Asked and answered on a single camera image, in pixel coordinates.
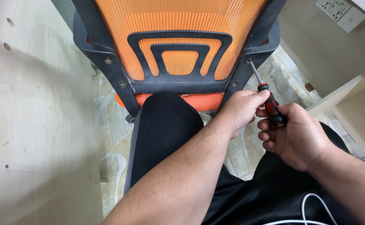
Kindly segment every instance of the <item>tiled floor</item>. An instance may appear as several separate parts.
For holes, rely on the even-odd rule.
[[[315,90],[306,91],[304,86],[308,81],[281,46],[258,71],[280,104],[294,102],[307,108],[321,99]],[[92,82],[100,178],[107,179],[101,185],[105,217],[123,196],[133,125],[125,121],[127,110],[117,104],[115,90],[105,76],[99,73],[92,77]],[[250,78],[245,89],[257,89],[254,76]],[[210,121],[208,115],[201,116],[205,123]],[[343,138],[353,155],[365,156],[333,113],[327,111],[317,118]],[[246,125],[240,135],[229,142],[227,148],[225,165],[232,175],[243,180],[252,179],[256,166],[265,153],[262,141],[257,137],[260,130],[256,123],[259,120],[256,118],[255,122]]]

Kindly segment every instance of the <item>red and black screwdriver handle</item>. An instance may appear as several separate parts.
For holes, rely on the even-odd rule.
[[[258,85],[258,91],[269,90],[269,85],[266,83],[262,83]],[[277,108],[279,103],[274,99],[274,95],[270,92],[270,96],[268,100],[265,102],[266,111],[270,114],[271,124],[274,126],[280,126],[283,124],[287,124],[288,117],[281,114]]]

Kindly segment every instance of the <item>white cable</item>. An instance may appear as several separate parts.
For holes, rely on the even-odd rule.
[[[321,197],[319,197],[318,195],[316,194],[313,194],[313,193],[310,193],[310,194],[307,194],[305,195],[305,197],[303,197],[303,200],[302,200],[302,205],[301,205],[301,213],[302,213],[302,219],[303,220],[306,220],[305,219],[305,202],[306,202],[306,199],[309,197],[309,196],[316,196],[320,202],[323,204],[324,208],[326,209],[327,213],[329,214],[331,220],[333,221],[334,225],[337,225],[337,223],[335,222],[333,216],[331,215],[330,213],[330,210],[327,208],[326,204],[324,203],[324,201],[321,199]]]
[[[289,220],[281,220],[277,222],[270,222],[266,223],[264,225],[275,225],[275,224],[281,224],[281,223],[311,223],[311,224],[317,224],[317,225],[328,225],[322,222],[316,222],[311,220],[296,220],[296,219],[289,219]]]
[[[316,222],[316,221],[311,221],[311,220],[306,220],[305,219],[305,202],[306,202],[306,199],[309,196],[316,196],[320,200],[320,202],[323,204],[324,208],[326,209],[327,213],[329,214],[331,220],[333,221],[334,225],[337,225],[337,223],[335,222],[333,216],[330,213],[330,210],[327,208],[327,206],[324,203],[324,201],[321,199],[321,197],[319,197],[318,195],[313,194],[313,193],[310,193],[310,194],[305,195],[305,197],[302,200],[301,214],[302,214],[303,220],[297,220],[297,219],[281,220],[281,221],[266,223],[264,225],[275,225],[275,224],[282,224],[282,223],[305,223],[305,225],[307,225],[308,223],[310,223],[310,224],[316,224],[316,225],[328,225],[328,224],[325,224],[325,223],[322,223],[322,222]]]

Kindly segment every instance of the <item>wall socket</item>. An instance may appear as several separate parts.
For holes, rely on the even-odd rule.
[[[354,4],[348,0],[335,0],[330,9],[326,11],[326,14],[337,22],[347,13]]]
[[[319,7],[323,12],[326,12],[327,10],[330,9],[330,7],[332,6],[332,4],[334,3],[335,0],[318,0],[316,5],[317,7]]]

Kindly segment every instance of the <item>hand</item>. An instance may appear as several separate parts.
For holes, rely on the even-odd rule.
[[[319,121],[300,105],[279,105],[279,111],[289,117],[287,125],[274,127],[269,118],[259,121],[259,139],[263,147],[276,153],[289,166],[308,171],[310,164],[328,154],[333,143],[328,139]],[[258,117],[267,117],[267,111],[257,110]]]
[[[255,121],[255,112],[259,106],[264,107],[270,91],[241,90],[231,95],[224,107],[215,117],[215,120],[226,122],[231,131],[231,139],[241,131],[246,124]]]

